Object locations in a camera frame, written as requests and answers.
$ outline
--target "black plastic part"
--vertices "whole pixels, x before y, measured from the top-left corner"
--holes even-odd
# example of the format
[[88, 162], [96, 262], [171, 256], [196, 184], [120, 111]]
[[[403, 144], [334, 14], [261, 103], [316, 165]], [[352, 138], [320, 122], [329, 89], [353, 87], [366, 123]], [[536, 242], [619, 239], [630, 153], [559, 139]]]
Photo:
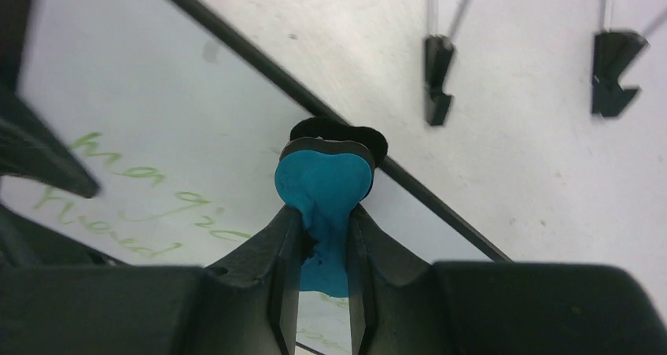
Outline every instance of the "black plastic part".
[[639, 87], [623, 88], [618, 79], [647, 45], [648, 41], [633, 31], [601, 31], [595, 35], [591, 114], [617, 117], [628, 107]]
[[0, 272], [0, 353], [294, 354], [301, 216], [284, 208], [207, 269]]
[[426, 80], [424, 103], [426, 121], [430, 126], [440, 126], [449, 112], [452, 97], [443, 92], [444, 81], [456, 49], [445, 36], [429, 36], [424, 39], [424, 77]]
[[641, 287], [616, 268], [427, 264], [358, 207], [350, 219], [352, 353], [667, 353]]
[[0, 0], [0, 83], [11, 91], [18, 84], [32, 0]]
[[309, 117], [302, 120], [289, 132], [290, 141], [302, 137], [358, 142], [373, 154], [373, 165], [371, 165], [373, 169], [378, 167], [387, 157], [389, 149], [387, 139], [379, 131], [369, 127], [343, 124], [324, 116]]
[[85, 198], [100, 190], [68, 148], [2, 83], [0, 175], [34, 179]]
[[[8, 265], [123, 265], [122, 261], [28, 220], [0, 205], [0, 253]], [[6, 238], [11, 233], [16, 237]]]

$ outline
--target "thin metal rod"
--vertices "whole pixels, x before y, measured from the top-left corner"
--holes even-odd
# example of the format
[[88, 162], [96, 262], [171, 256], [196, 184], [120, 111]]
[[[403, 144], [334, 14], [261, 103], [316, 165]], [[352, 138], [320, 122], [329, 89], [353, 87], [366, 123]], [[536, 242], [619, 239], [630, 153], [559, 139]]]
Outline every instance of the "thin metal rod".
[[614, 18], [614, 0], [600, 0], [600, 30], [608, 31]]
[[456, 33], [459, 31], [459, 28], [461, 27], [461, 22], [463, 21], [463, 15], [468, 10], [470, 1], [471, 0], [461, 0], [459, 2], [459, 7], [456, 9], [456, 13], [454, 14], [454, 20], [451, 21], [451, 26], [449, 27], [449, 33], [447, 35], [447, 37], [452, 42], [454, 42], [454, 37], [456, 37]]
[[427, 0], [426, 20], [429, 26], [429, 35], [437, 35], [438, 0]]
[[653, 33], [656, 32], [665, 23], [667, 23], [667, 7], [665, 7], [665, 9], [662, 10], [662, 12], [660, 12], [658, 16], [653, 19], [653, 21], [651, 21], [651, 23], [643, 31], [642, 36], [645, 39], [648, 39], [649, 36], [653, 35]]

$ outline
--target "hanging black clip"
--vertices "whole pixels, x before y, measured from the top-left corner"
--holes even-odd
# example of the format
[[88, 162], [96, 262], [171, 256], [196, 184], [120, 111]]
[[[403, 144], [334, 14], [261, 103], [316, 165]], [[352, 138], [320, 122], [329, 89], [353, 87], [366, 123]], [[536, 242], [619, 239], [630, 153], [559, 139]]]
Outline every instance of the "hanging black clip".
[[426, 16], [429, 35], [424, 39], [424, 101], [426, 104], [426, 122], [435, 127], [444, 124], [453, 96], [443, 92], [444, 80], [449, 65], [454, 58], [456, 48], [453, 39], [461, 27], [470, 0], [461, 0], [454, 13], [447, 36], [438, 35], [438, 0], [428, 0]]
[[443, 92], [444, 79], [454, 53], [454, 44], [445, 36], [432, 35], [424, 40], [426, 121], [431, 126], [444, 124], [454, 98]]
[[634, 31], [601, 31], [593, 49], [593, 103], [591, 113], [617, 117], [639, 92], [639, 87], [621, 87], [618, 79], [648, 41]]

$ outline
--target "black clip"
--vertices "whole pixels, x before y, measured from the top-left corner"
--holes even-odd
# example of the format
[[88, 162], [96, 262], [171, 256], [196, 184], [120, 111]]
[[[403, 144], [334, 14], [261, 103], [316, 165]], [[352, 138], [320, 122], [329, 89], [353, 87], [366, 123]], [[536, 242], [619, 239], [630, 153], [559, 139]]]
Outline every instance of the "black clip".
[[639, 87], [623, 88], [618, 84], [621, 74], [648, 45], [634, 31], [601, 31], [595, 35], [593, 49], [593, 85], [591, 113], [617, 117], [639, 92]]
[[449, 38], [431, 35], [424, 39], [424, 77], [426, 121], [430, 126], [444, 124], [453, 96], [443, 92], [444, 79], [456, 48]]

